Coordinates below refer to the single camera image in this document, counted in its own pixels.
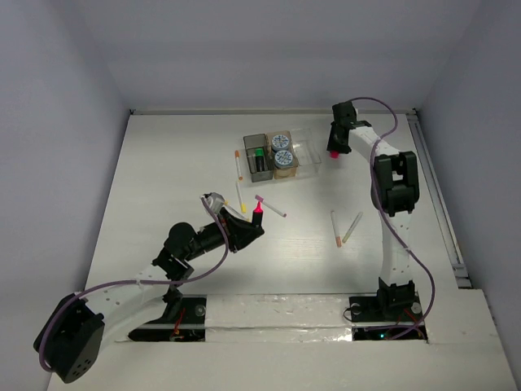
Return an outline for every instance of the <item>white wall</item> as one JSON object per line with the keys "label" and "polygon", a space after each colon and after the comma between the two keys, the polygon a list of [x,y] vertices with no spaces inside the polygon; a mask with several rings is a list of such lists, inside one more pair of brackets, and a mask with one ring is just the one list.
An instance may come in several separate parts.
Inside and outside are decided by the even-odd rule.
{"label": "white wall", "polygon": [[77,0],[132,108],[418,106],[479,0]]}
{"label": "white wall", "polygon": [[465,263],[521,386],[521,2],[484,2],[422,106]]}
{"label": "white wall", "polygon": [[69,0],[0,2],[0,388],[45,389],[32,349],[82,288],[128,111]]}

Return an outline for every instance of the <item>cable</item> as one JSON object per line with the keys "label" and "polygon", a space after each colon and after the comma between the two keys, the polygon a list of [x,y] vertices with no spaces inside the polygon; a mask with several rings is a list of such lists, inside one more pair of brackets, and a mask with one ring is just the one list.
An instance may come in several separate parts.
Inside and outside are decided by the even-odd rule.
{"label": "cable", "polygon": [[[392,233],[392,235],[395,237],[395,239],[398,241],[398,243],[401,244],[401,246],[404,248],[404,250],[416,261],[416,263],[418,263],[422,269],[425,270],[425,272],[427,273],[427,276],[431,282],[431,300],[429,301],[429,305],[427,307],[427,310],[423,313],[423,316],[411,327],[407,327],[407,326],[401,326],[401,325],[396,325],[396,326],[390,326],[388,327],[389,329],[392,329],[392,328],[403,328],[403,327],[407,327],[407,330],[399,333],[399,334],[396,334],[395,336],[391,337],[390,339],[391,340],[395,340],[395,339],[398,339],[400,338],[401,336],[404,336],[405,334],[407,334],[408,332],[411,332],[415,329],[418,328],[418,325],[423,322],[423,320],[425,320],[425,318],[431,313],[431,310],[432,310],[432,306],[434,305],[434,298],[436,296],[436,285],[434,283],[434,277],[432,276],[432,273],[431,271],[425,266],[425,264],[423,264],[423,262],[421,262],[418,257],[416,256],[416,254],[414,254],[414,252],[409,248],[409,246],[407,245],[407,243],[398,235],[398,233],[394,230],[394,228],[392,228],[392,225],[391,225],[391,222],[389,221],[389,219],[387,218],[387,214],[385,213],[385,211],[383,210],[382,208],[382,203],[380,202],[380,198],[378,197],[378,182],[376,180],[376,177],[375,177],[375,173],[374,173],[374,170],[373,170],[373,167],[374,167],[374,158],[376,157],[376,149],[378,147],[378,144],[380,144],[380,142],[386,138],[389,134],[393,134],[394,131],[398,128],[398,117],[396,116],[396,113],[394,112],[394,110],[392,110],[392,108],[386,104],[384,101],[380,100],[380,99],[376,99],[376,98],[371,98],[369,96],[359,96],[359,97],[356,97],[356,98],[353,98],[353,99],[350,99],[348,100],[348,102],[354,102],[356,100],[371,100],[373,102],[376,102],[376,103],[380,103],[382,104],[387,110],[389,110],[389,112],[392,114],[392,117],[394,119],[394,126],[391,128],[391,130],[389,130],[387,133],[384,133],[377,141],[376,143],[373,144],[373,147],[371,149],[371,154],[370,154],[370,159],[369,159],[369,166],[370,166],[370,176],[371,176],[371,185],[372,185],[372,190],[374,192],[374,199],[376,200],[376,208],[378,209],[379,213],[380,213],[380,216],[382,217],[382,220],[385,222],[385,225],[387,226],[387,228],[389,228],[390,232]],[[368,327],[369,330],[377,330],[377,328],[373,328],[373,327]]]}
{"label": "cable", "polygon": [[[139,283],[141,283],[143,285],[181,285],[182,283],[193,283],[194,281],[198,281],[200,279],[203,279],[207,275],[210,275],[215,270],[219,269],[219,267],[223,264],[226,257],[228,257],[228,252],[230,250],[230,243],[228,241],[228,236],[226,236],[225,229],[222,226],[221,222],[219,221],[219,218],[210,209],[210,207],[207,205],[206,201],[204,200],[204,198],[202,196],[201,196],[201,202],[203,203],[203,206],[206,209],[206,211],[210,214],[210,216],[212,216],[213,221],[217,224],[217,228],[219,228],[219,231],[221,232],[222,237],[225,241],[225,252],[222,255],[221,260],[212,269],[202,273],[201,275],[198,275],[197,277],[192,277],[191,279],[181,279],[178,281],[159,281],[156,279],[142,279],[139,281]],[[47,365],[46,360],[45,360],[44,352],[46,351],[46,343],[47,343],[47,340],[49,339],[50,331],[53,329],[56,322],[58,322],[58,319],[63,315],[65,310],[72,303],[74,303],[76,300],[81,299],[82,297],[85,297],[89,293],[98,291],[99,289],[115,287],[115,286],[119,286],[119,285],[133,285],[133,284],[137,284],[137,283],[138,283],[138,281],[135,279],[122,279],[119,281],[112,281],[110,283],[101,283],[100,285],[96,285],[92,288],[88,288],[85,291],[76,294],[75,296],[71,297],[68,301],[66,301],[65,304],[63,304],[62,307],[60,307],[60,309],[56,312],[55,316],[52,317],[52,319],[49,322],[49,325],[46,327],[46,330],[43,333],[42,342],[40,344],[40,349],[38,352],[38,360],[40,361],[40,366],[43,368],[43,370],[47,371],[47,372],[53,371],[52,368]]]}

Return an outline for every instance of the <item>white marker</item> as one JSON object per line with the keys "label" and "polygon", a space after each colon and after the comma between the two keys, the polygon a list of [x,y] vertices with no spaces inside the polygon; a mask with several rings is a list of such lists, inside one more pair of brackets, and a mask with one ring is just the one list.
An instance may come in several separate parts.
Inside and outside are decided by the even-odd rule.
{"label": "white marker", "polygon": [[336,215],[334,210],[331,210],[331,222],[333,223],[333,232],[335,233],[336,247],[340,248],[342,247],[342,239],[340,238],[339,225],[336,222]]}
{"label": "white marker", "polygon": [[241,205],[241,212],[246,214],[246,205],[243,203],[243,194],[241,193],[239,181],[235,181],[235,188],[237,189],[237,197],[239,198],[239,205]]}
{"label": "white marker", "polygon": [[241,173],[241,164],[239,161],[239,151],[235,151],[235,165],[237,166],[237,178],[239,178],[239,181],[242,181],[243,173]]}
{"label": "white marker", "polygon": [[265,200],[264,198],[262,198],[260,195],[256,195],[256,196],[255,196],[255,199],[256,199],[257,201],[260,201],[260,202],[261,202],[261,203],[262,203],[266,208],[273,210],[273,211],[274,211],[277,215],[279,215],[280,217],[285,217],[285,216],[287,216],[286,213],[281,212],[279,209],[275,208],[272,204],[268,204],[268,203],[266,202],[266,200]]}
{"label": "white marker", "polygon": [[351,236],[352,232],[357,227],[357,224],[360,221],[363,214],[364,214],[363,212],[359,212],[359,214],[355,217],[355,221],[352,222],[351,226],[349,227],[348,232],[345,234],[344,238],[342,239],[342,243],[345,243],[348,241],[349,236]]}

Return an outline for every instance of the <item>purple cable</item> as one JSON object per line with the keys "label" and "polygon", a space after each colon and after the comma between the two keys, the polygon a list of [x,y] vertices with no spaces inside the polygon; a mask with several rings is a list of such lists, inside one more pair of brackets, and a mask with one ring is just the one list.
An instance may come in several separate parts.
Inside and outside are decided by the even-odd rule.
{"label": "purple cable", "polygon": [[[206,209],[208,213],[210,213],[210,216],[212,216],[213,221],[217,224],[217,228],[219,228],[219,231],[222,234],[222,237],[225,240],[225,253],[222,255],[221,260],[210,270],[202,273],[201,275],[198,275],[197,277],[192,277],[191,279],[181,279],[178,281],[160,281],[156,279],[142,279],[139,280],[139,283],[143,285],[181,285],[182,283],[193,283],[194,281],[198,281],[200,279],[203,279],[207,275],[210,275],[215,270],[219,269],[219,267],[223,264],[226,257],[228,257],[228,252],[230,250],[230,243],[228,242],[228,236],[226,236],[226,232],[224,227],[222,226],[221,222],[219,222],[219,218],[217,215],[210,209],[210,207],[205,202],[204,198],[201,197],[201,201],[203,202],[203,206]],[[115,287],[117,285],[133,285],[138,283],[136,279],[122,279],[120,281],[111,281],[110,283],[101,283],[100,285],[96,285],[92,288],[86,289],[83,292],[78,293],[74,297],[71,297],[68,301],[63,304],[63,306],[56,312],[55,316],[52,317],[52,319],[49,322],[49,325],[47,326],[45,332],[42,336],[42,342],[40,344],[40,349],[38,352],[38,359],[40,361],[40,366],[43,368],[44,371],[52,372],[52,368],[49,367],[46,363],[44,352],[46,351],[46,343],[49,339],[50,331],[55,326],[56,322],[60,318],[60,316],[65,312],[65,310],[76,300],[81,299],[82,297],[88,295],[89,293],[98,291],[99,289],[109,288],[109,287]]]}
{"label": "purple cable", "polygon": [[416,257],[416,254],[414,254],[413,251],[411,249],[409,249],[409,246],[407,246],[407,243],[398,235],[398,233],[394,230],[394,228],[392,228],[391,222],[388,220],[386,213],[383,211],[382,204],[380,202],[380,198],[378,197],[378,182],[376,181],[376,174],[374,173],[374,170],[373,170],[374,158],[376,156],[376,148],[378,147],[378,144],[380,144],[380,141],[382,141],[384,138],[386,138],[389,134],[394,133],[394,131],[398,128],[398,117],[396,116],[396,113],[394,112],[394,110],[392,110],[392,108],[388,104],[386,104],[385,102],[383,102],[380,99],[371,98],[368,96],[360,96],[360,97],[357,97],[354,99],[350,99],[348,102],[354,102],[356,100],[372,100],[373,102],[380,103],[387,110],[389,110],[389,112],[392,114],[392,117],[394,118],[394,126],[387,133],[383,134],[376,141],[376,143],[374,143],[373,148],[371,149],[371,154],[370,154],[370,158],[369,158],[371,184],[372,184],[372,189],[373,189],[373,192],[375,195],[374,199],[376,200],[376,208],[378,209],[380,216],[382,216],[382,219],[385,222],[385,225],[387,226],[387,228],[389,228],[390,232],[396,238],[398,243],[400,243],[401,246],[405,249],[405,251],[407,253],[409,253],[409,255],[416,261],[416,263],[418,263],[422,267],[422,269],[425,270],[429,280],[431,281],[432,294],[431,294],[431,300],[429,301],[429,306],[427,307],[427,310],[425,311],[425,313],[423,313],[423,316],[420,319],[418,319],[418,321],[413,326],[405,326],[405,325],[397,324],[394,326],[375,326],[375,327],[366,328],[366,330],[384,330],[384,329],[391,330],[391,329],[395,329],[395,328],[406,328],[406,330],[404,330],[403,332],[396,334],[395,336],[389,338],[390,340],[396,340],[396,339],[400,338],[401,336],[404,336],[405,334],[407,334],[413,330],[418,330],[418,326],[429,315],[429,313],[431,312],[432,306],[434,305],[434,298],[436,295],[436,285],[434,283],[434,277],[432,277],[431,271],[423,264],[423,262],[421,262],[418,259],[418,257]]}

